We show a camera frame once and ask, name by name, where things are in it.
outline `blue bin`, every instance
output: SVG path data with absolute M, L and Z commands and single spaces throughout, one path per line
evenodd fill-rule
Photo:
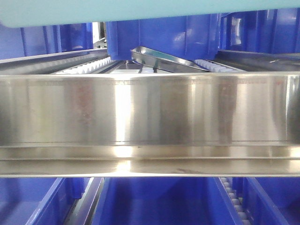
M 69 178 L 0 179 L 0 224 L 63 224 L 75 201 L 72 186 Z
M 110 178 L 93 225 L 242 225 L 219 178 Z
M 242 206 L 252 225 L 300 224 L 300 179 L 245 178 Z
M 25 28 L 0 23 L 0 60 L 92 48 L 92 23 Z
M 113 60 L 131 60 L 140 45 L 187 60 L 214 59 L 219 49 L 300 52 L 300 8 L 108 22 L 106 29 Z

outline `light blue panel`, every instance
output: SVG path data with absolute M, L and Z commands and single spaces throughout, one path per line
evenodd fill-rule
M 0 0 L 6 26 L 121 21 L 300 7 L 299 0 Z

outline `blue wall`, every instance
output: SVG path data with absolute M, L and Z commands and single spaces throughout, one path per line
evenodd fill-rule
M 93 48 L 92 24 L 8 28 L 0 24 L 0 60 Z

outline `stainless steel rail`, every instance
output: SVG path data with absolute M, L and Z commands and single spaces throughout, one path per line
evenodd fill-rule
M 90 49 L 0 60 L 0 75 L 50 74 L 106 56 L 107 49 Z
M 246 71 L 300 71 L 298 54 L 221 50 L 218 51 L 214 61 Z
M 299 81 L 2 75 L 0 176 L 299 176 Z

